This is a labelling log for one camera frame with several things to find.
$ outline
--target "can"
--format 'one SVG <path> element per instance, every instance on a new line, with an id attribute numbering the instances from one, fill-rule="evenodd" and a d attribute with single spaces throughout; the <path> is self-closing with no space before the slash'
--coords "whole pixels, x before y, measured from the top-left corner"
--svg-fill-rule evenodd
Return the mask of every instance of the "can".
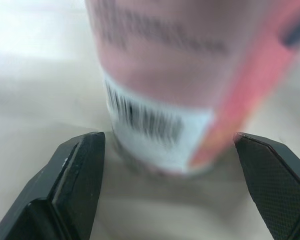
<path id="1" fill-rule="evenodd" d="M 300 46 L 300 0 L 86 0 L 117 142 L 143 168 L 207 170 Z"/>

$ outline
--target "black clamp jaw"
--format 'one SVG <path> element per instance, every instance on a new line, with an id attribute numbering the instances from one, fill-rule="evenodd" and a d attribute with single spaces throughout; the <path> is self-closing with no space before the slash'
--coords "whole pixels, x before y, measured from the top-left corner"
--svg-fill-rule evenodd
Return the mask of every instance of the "black clamp jaw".
<path id="1" fill-rule="evenodd" d="M 61 144 L 0 223 L 0 240 L 89 240 L 100 195 L 104 133 Z"/>
<path id="2" fill-rule="evenodd" d="M 284 144 L 246 133 L 234 143 L 244 177 L 275 240 L 300 240 L 300 159 Z M 105 135 L 61 144 L 0 223 L 0 240 L 89 240 L 103 178 Z"/>

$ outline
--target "barcode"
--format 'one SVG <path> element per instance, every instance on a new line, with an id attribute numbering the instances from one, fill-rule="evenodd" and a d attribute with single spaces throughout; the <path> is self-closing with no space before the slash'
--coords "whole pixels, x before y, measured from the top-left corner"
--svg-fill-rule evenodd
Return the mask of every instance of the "barcode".
<path id="1" fill-rule="evenodd" d="M 175 145 L 183 131 L 180 117 L 159 112 L 120 96 L 106 84 L 109 107 L 117 112 L 119 121 L 166 146 Z"/>

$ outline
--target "white label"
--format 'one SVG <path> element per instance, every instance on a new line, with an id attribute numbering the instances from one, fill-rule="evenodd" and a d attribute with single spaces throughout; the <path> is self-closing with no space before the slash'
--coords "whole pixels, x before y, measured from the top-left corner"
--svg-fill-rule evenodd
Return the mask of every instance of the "white label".
<path id="1" fill-rule="evenodd" d="M 210 109 L 189 109 L 142 97 L 105 75 L 108 109 L 120 144 L 135 158 L 185 173 L 213 119 Z"/>

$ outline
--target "white surface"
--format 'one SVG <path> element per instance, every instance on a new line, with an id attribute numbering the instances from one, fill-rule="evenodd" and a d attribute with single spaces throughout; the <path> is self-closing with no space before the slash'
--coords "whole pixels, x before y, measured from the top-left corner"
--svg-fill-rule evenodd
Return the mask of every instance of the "white surface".
<path id="1" fill-rule="evenodd" d="M 111 130 L 83 6 L 0 1 L 0 220 L 59 144 Z M 300 157 L 300 62 L 246 131 Z M 271 240 L 229 154 L 203 178 L 162 183 L 130 173 L 108 144 L 91 239 Z"/>

